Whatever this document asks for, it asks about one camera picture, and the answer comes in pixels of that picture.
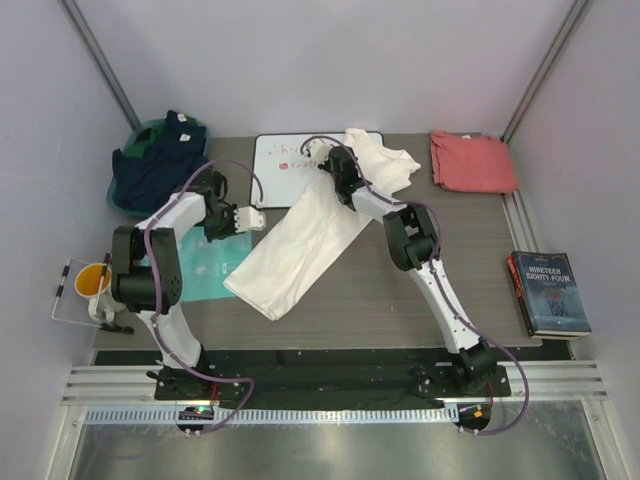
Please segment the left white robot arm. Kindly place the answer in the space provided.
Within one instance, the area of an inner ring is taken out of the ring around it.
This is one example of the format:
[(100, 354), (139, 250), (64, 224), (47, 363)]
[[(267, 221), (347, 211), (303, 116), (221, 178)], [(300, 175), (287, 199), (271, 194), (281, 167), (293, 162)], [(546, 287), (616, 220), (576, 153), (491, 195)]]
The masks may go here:
[(225, 201), (227, 191), (226, 177), (207, 170), (175, 190), (146, 220), (121, 226), (113, 234), (112, 295), (148, 328), (162, 365), (182, 370), (178, 386), (193, 399), (211, 391), (213, 375), (181, 306), (178, 243), (194, 227), (201, 228), (209, 242), (237, 233), (237, 206)]

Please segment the white printed t-shirt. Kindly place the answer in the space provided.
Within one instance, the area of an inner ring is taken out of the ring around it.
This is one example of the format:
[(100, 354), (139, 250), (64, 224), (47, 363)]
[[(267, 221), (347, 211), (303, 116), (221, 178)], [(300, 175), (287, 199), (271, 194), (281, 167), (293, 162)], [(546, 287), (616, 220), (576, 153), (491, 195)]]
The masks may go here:
[[(365, 178), (390, 195), (411, 185), (421, 165), (405, 150), (379, 145), (363, 129), (345, 130)], [(327, 173), (312, 180), (224, 286), (271, 321), (292, 310), (371, 222), (341, 205)]]

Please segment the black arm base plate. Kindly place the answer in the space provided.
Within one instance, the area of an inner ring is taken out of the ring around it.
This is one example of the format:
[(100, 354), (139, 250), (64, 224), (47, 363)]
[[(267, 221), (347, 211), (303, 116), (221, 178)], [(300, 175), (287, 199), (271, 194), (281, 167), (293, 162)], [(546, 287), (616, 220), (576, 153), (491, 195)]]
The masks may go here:
[(435, 406), (442, 398), (506, 397), (509, 381), (520, 375), (508, 355), (484, 387), (462, 391), (442, 349), (356, 350), (209, 350), (206, 383), (189, 373), (163, 368), (158, 352), (102, 350), (94, 363), (104, 367), (140, 367), (157, 400), (214, 400), (225, 408), (243, 397), (249, 409), (374, 410)]

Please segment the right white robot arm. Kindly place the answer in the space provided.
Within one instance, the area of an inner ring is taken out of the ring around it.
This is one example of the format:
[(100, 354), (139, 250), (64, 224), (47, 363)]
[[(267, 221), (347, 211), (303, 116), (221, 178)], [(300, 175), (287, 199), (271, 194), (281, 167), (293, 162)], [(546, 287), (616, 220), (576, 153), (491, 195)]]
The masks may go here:
[(364, 178), (349, 147), (330, 148), (320, 169), (330, 175), (340, 204), (383, 226), (393, 264), (417, 285), (439, 325), (453, 386), (465, 395), (477, 393), (496, 373), (497, 361), (486, 338), (466, 318), (449, 282), (427, 206), (379, 191)]

